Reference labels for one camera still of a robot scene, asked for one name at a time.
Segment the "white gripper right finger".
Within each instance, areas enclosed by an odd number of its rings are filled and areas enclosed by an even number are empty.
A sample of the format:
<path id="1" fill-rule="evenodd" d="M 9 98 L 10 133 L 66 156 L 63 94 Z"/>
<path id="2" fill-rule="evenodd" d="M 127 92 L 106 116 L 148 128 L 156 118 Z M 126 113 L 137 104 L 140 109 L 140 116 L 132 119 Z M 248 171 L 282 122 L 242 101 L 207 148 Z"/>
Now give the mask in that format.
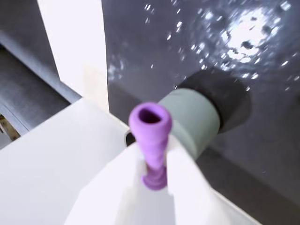
<path id="1" fill-rule="evenodd" d="M 177 225 L 232 224 L 194 159 L 175 137 L 169 138 L 166 164 Z"/>

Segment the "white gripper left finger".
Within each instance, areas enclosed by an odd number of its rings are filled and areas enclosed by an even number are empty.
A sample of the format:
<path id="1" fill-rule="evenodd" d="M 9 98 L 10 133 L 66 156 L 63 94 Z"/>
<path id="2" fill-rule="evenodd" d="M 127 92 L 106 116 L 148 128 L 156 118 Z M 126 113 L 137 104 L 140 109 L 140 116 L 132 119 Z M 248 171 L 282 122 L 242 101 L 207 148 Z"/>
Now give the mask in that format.
<path id="1" fill-rule="evenodd" d="M 150 190 L 137 144 L 124 149 L 84 187 L 69 214 L 67 225 L 173 225 L 173 198 L 167 188 Z"/>

